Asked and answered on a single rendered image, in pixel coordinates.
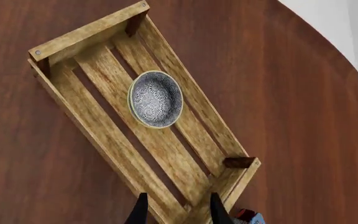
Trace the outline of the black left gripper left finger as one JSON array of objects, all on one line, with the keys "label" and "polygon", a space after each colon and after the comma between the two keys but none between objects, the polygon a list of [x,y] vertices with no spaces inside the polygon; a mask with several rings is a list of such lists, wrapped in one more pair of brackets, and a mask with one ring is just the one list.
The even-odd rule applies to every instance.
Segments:
[{"label": "black left gripper left finger", "polygon": [[126,224],[146,224],[148,207],[148,195],[143,192],[139,194],[135,206],[126,220]]}]

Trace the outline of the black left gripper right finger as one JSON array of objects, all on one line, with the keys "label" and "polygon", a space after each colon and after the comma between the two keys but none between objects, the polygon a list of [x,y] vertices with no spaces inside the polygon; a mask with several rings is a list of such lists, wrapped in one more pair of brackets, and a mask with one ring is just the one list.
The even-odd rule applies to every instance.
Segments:
[{"label": "black left gripper right finger", "polygon": [[216,192],[210,197],[210,214],[213,224],[234,224]]}]

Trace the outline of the blue patterned bowl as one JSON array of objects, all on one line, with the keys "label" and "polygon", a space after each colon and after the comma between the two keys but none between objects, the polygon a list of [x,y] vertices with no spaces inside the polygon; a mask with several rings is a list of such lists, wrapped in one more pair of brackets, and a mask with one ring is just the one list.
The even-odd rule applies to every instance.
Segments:
[{"label": "blue patterned bowl", "polygon": [[152,126],[149,126],[148,124],[143,123],[143,121],[141,121],[141,120],[137,117],[135,111],[133,110],[132,103],[131,103],[131,91],[132,91],[133,85],[134,85],[134,82],[131,83],[131,85],[129,86],[128,92],[127,92],[127,105],[128,105],[129,111],[131,112],[132,117],[133,117],[139,124],[145,126],[146,128],[153,128]]},{"label": "blue patterned bowl", "polygon": [[131,103],[137,117],[155,129],[167,128],[183,110],[183,93],[178,83],[160,70],[141,73],[134,81]]}]

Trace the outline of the wooden slat tray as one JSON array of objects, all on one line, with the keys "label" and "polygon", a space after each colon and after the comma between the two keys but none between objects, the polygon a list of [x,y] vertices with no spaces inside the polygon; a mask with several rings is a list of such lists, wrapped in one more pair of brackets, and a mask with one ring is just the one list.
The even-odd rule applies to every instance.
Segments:
[{"label": "wooden slat tray", "polygon": [[[260,166],[207,99],[139,1],[29,50],[50,96],[163,224],[213,224],[210,197],[230,211]],[[183,110],[167,128],[131,115],[127,92],[143,72],[170,75]]]}]

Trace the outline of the printed food box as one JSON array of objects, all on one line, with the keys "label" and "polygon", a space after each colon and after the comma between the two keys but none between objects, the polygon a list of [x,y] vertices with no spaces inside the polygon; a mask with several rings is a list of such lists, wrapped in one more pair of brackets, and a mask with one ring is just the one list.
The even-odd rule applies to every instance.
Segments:
[{"label": "printed food box", "polygon": [[242,208],[232,218],[233,224],[265,224],[265,220],[259,212]]}]

